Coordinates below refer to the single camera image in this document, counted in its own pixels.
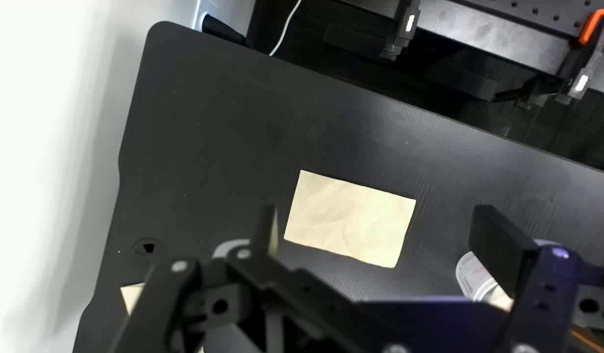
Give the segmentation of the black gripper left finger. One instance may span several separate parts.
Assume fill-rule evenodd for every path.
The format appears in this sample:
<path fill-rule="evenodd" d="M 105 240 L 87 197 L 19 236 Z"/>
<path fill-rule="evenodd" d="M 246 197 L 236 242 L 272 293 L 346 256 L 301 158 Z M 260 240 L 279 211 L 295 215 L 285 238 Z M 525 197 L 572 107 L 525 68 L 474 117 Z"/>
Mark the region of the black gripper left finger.
<path fill-rule="evenodd" d="M 277 209 L 268 203 L 258 213 L 256 230 L 250 238 L 250 248 L 258 254 L 274 256 L 277 250 L 279 227 Z"/>

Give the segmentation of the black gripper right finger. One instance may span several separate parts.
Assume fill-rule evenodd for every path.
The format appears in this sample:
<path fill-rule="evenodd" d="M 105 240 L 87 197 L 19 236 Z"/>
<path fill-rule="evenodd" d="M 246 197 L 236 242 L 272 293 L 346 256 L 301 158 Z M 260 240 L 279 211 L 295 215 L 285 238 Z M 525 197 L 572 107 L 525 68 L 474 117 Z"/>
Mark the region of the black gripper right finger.
<path fill-rule="evenodd" d="M 536 256 L 536 242 L 493 205 L 474 207 L 468 246 L 509 297 L 521 289 Z"/>

